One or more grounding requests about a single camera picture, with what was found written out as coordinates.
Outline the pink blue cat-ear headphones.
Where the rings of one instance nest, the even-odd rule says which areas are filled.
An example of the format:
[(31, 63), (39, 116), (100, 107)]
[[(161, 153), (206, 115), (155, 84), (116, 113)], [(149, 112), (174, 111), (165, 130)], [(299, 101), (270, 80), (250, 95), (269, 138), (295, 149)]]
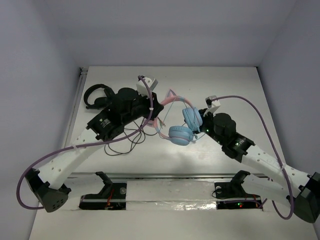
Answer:
[(161, 104), (166, 108), (163, 118), (158, 116), (150, 122), (159, 137), (178, 146), (197, 142), (203, 123), (198, 109), (172, 89), (167, 91)]

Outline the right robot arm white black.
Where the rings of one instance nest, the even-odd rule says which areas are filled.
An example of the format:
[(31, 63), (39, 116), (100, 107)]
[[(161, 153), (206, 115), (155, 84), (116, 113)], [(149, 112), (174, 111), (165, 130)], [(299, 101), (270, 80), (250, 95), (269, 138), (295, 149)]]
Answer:
[(249, 138), (236, 131), (236, 123), (226, 113), (213, 114), (199, 110), (200, 130), (221, 145), (229, 158), (249, 166), (267, 178), (239, 171), (231, 181), (231, 192), (265, 197), (290, 208), (293, 214), (307, 223), (315, 223), (320, 215), (320, 174), (297, 170), (267, 154)]

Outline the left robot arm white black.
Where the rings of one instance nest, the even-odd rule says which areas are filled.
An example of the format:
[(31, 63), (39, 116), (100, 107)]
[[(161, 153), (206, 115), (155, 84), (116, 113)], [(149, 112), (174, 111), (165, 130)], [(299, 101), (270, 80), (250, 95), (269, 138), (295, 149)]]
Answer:
[(28, 209), (22, 202), (20, 188), (26, 181), (30, 190), (40, 203), (39, 209), (52, 213), (61, 208), (71, 195), (76, 194), (76, 187), (67, 183), (70, 174), (100, 147), (123, 141), (120, 135), (126, 125), (139, 118), (154, 120), (163, 110), (157, 94), (151, 89), (142, 88), (141, 93), (124, 87), (114, 92), (104, 84), (90, 87), (84, 94), (84, 102), (96, 89), (103, 88), (105, 96), (98, 97), (94, 104), (86, 104), (89, 110), (100, 110), (85, 129), (68, 147), (51, 152), (29, 166), (20, 177), (16, 187), (16, 198), (19, 204)]

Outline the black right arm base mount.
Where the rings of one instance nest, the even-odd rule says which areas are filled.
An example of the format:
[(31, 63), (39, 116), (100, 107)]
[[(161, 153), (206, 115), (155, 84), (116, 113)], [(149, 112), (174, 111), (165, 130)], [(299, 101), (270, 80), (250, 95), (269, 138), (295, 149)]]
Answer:
[(246, 193), (242, 187), (245, 177), (250, 173), (240, 170), (229, 182), (215, 183), (211, 196), (217, 200), (218, 210), (263, 209), (259, 195)]

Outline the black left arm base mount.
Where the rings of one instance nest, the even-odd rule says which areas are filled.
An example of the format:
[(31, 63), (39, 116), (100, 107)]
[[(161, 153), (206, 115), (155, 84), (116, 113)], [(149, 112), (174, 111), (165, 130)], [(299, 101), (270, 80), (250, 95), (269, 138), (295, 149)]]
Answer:
[(112, 182), (102, 171), (95, 173), (103, 183), (98, 193), (82, 195), (79, 202), (81, 210), (126, 210), (127, 183)]

